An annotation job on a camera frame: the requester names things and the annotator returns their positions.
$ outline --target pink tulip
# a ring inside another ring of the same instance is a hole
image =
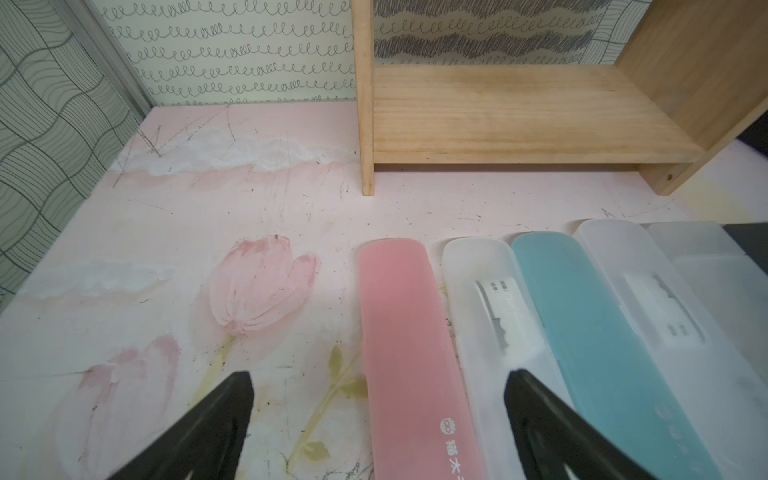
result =
[[[107,478],[169,426],[165,412],[178,360],[176,340],[160,336],[142,353],[126,349],[83,375],[65,398],[54,433],[70,478]]]
[[[304,307],[319,264],[312,253],[293,259],[285,237],[243,240],[211,275],[210,310],[231,336],[270,326]]]

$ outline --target wooden side panel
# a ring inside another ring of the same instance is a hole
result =
[[[639,167],[670,194],[768,108],[768,2],[654,0],[616,68],[705,150]]]
[[[352,1],[362,194],[373,195],[373,0]]]

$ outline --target wallpaper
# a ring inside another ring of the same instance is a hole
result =
[[[0,311],[137,122],[47,0],[0,0]]]
[[[160,105],[355,97],[349,0],[93,0]],[[612,64],[650,0],[377,0],[379,63]]]

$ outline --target scratch mark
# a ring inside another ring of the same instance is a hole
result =
[[[323,175],[323,179],[320,181],[320,186],[317,187],[317,192],[320,192],[320,189],[323,188],[323,184],[326,182],[326,177],[328,177],[328,174],[331,173],[331,166],[328,166],[328,170],[326,170],[326,174]]]
[[[195,185],[197,185],[197,182],[199,182],[200,180],[203,180],[203,174],[200,174],[200,176],[199,176],[199,177],[197,177],[197,179],[194,181],[194,183],[192,183],[192,184],[190,185],[190,187],[189,187],[189,188],[187,188],[187,190],[192,190],[192,188],[193,188]]]
[[[608,193],[608,196],[611,197],[611,201],[614,203],[614,206],[619,209],[619,211],[623,211],[621,209],[621,205],[619,205],[619,203],[616,201],[616,197],[614,196],[614,192],[611,190],[611,187],[602,180],[600,180],[600,185],[603,186],[605,191]]]
[[[325,475],[323,475],[323,477],[320,480],[328,480],[328,477],[330,477],[331,475],[334,475],[336,473],[341,473],[341,472],[339,472],[337,470],[329,470],[329,471],[326,472]]]
[[[145,143],[145,144],[147,144],[147,146],[148,146],[148,147],[149,147],[149,148],[150,148],[150,149],[151,149],[151,150],[152,150],[152,151],[153,151],[153,152],[154,152],[154,153],[155,153],[155,154],[156,154],[158,157],[162,157],[162,156],[163,156],[163,155],[162,155],[162,154],[161,154],[159,151],[157,151],[157,148],[155,148],[155,147],[154,147],[154,144],[152,143],[152,140],[150,140],[150,139],[149,139],[149,137],[147,137],[147,135],[144,133],[144,131],[143,131],[143,130],[141,130],[141,129],[139,128],[139,129],[138,129],[138,133],[139,133],[139,137],[141,137],[141,138],[143,138],[143,139],[144,139],[144,143]]]
[[[232,135],[232,143],[235,143],[235,133],[232,132],[232,124],[230,123],[230,104],[227,104],[227,127],[230,129],[230,135]]]
[[[81,370],[79,372],[52,373],[50,375],[17,376],[11,379],[2,379],[0,382],[14,382],[15,380],[52,379],[57,376],[82,375],[83,373],[88,373],[90,371],[91,369]]]
[[[644,211],[644,212],[640,212],[640,213],[638,213],[638,214],[634,214],[634,215],[624,215],[624,214],[621,214],[621,216],[622,216],[622,217],[624,217],[624,218],[632,218],[632,217],[638,217],[638,216],[640,216],[640,215],[642,215],[642,214],[649,214],[650,212],[655,212],[656,210],[661,210],[662,208],[665,208],[665,207],[667,207],[667,206],[668,206],[669,204],[671,204],[672,202],[674,202],[674,200],[670,200],[670,201],[666,202],[666,203],[665,203],[664,205],[662,205],[661,207],[656,207],[656,208],[653,208],[653,209],[651,209],[651,210],[647,210],[647,211]]]
[[[171,212],[171,211],[170,211],[170,210],[168,210],[167,208],[158,207],[157,205],[148,204],[147,202],[140,202],[139,200],[131,200],[130,198],[128,198],[128,199],[127,199],[127,201],[129,201],[129,202],[135,202],[135,203],[137,203],[137,204],[142,204],[142,205],[146,205],[146,206],[148,206],[148,207],[159,208],[160,210],[165,210],[165,211],[167,211],[167,212]]]
[[[195,135],[195,134],[196,134],[198,131],[202,130],[202,129],[203,129],[203,127],[205,127],[206,125],[208,125],[208,123],[209,123],[211,120],[213,120],[214,118],[218,117],[218,116],[221,114],[221,112],[223,112],[223,111],[225,111],[225,110],[228,110],[228,108],[229,108],[229,105],[227,105],[226,107],[224,107],[224,108],[222,108],[221,110],[219,110],[218,112],[216,112],[216,113],[215,113],[215,114],[214,114],[214,115],[213,115],[211,118],[209,118],[208,120],[205,120],[205,123],[204,123],[204,124],[202,124],[201,126],[199,126],[199,127],[197,128],[197,130],[195,130],[194,132],[192,132],[192,133],[190,134],[190,136],[187,138],[187,141],[189,141],[189,140],[192,140],[192,137],[194,137],[194,135]]]
[[[293,365],[263,366],[260,368],[248,369],[249,372],[260,372],[262,370],[292,369]]]
[[[288,168],[290,168],[290,137],[286,132],[286,152],[288,153]]]
[[[360,469],[360,462],[356,462],[355,466],[352,468],[352,470],[349,470],[346,473],[346,477],[344,478],[344,480],[358,480],[359,478],[362,477],[362,475],[364,473],[366,473],[369,470],[371,471],[371,473],[373,473],[373,463],[372,462],[369,463],[368,466],[363,468],[362,470]]]
[[[118,178],[115,179],[114,183],[112,184],[112,188],[115,188],[118,185],[118,182],[120,179],[125,175],[125,169],[128,166],[128,160],[131,159],[131,152],[134,149],[134,142],[136,141],[136,137],[131,137],[131,145],[128,147],[128,153],[125,155],[125,162],[123,164],[120,164],[118,161],[118,165],[120,165],[120,169],[122,169],[122,172],[118,175]]]
[[[287,379],[283,379],[283,394],[286,396],[286,433],[288,434],[288,441],[290,442],[290,424],[289,424],[290,414],[288,413],[288,380]]]
[[[286,177],[286,189],[283,192],[284,194],[288,194],[288,184],[290,183],[290,146],[286,146],[286,149],[288,150],[288,168],[286,169],[288,176]]]
[[[178,135],[179,135],[181,132],[184,132],[184,133],[186,133],[186,134],[189,134],[189,133],[190,133],[190,125],[192,125],[192,124],[193,124],[193,123],[195,123],[196,121],[200,120],[201,118],[205,117],[206,115],[208,115],[208,114],[202,114],[200,117],[197,117],[197,118],[195,118],[194,120],[192,120],[192,121],[189,121],[189,122],[187,122],[186,124],[184,124],[184,128],[182,128],[181,130],[179,130],[179,131],[178,131],[178,132],[176,132],[175,134],[171,135],[171,136],[170,136],[170,138],[168,138],[168,140],[166,140],[166,141],[165,141],[165,143],[163,143],[163,144],[160,146],[160,148],[162,148],[162,147],[164,147],[164,146],[168,145],[168,142],[170,142],[170,141],[171,141],[171,140],[173,140],[174,138],[178,137]]]
[[[300,480],[299,477],[297,477],[293,473],[289,472],[289,470],[288,470],[288,457],[286,457],[286,454],[284,454],[282,452],[280,452],[280,454],[283,456],[283,460],[285,460],[285,462],[286,462],[286,468],[285,468],[286,473],[288,475],[290,475],[291,477],[293,477],[293,480]]]

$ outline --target wooden leg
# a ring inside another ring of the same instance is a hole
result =
[[[642,164],[637,171],[657,195],[669,195],[704,166],[706,161],[692,164]]]
[[[352,1],[362,194],[373,195],[373,0]]]

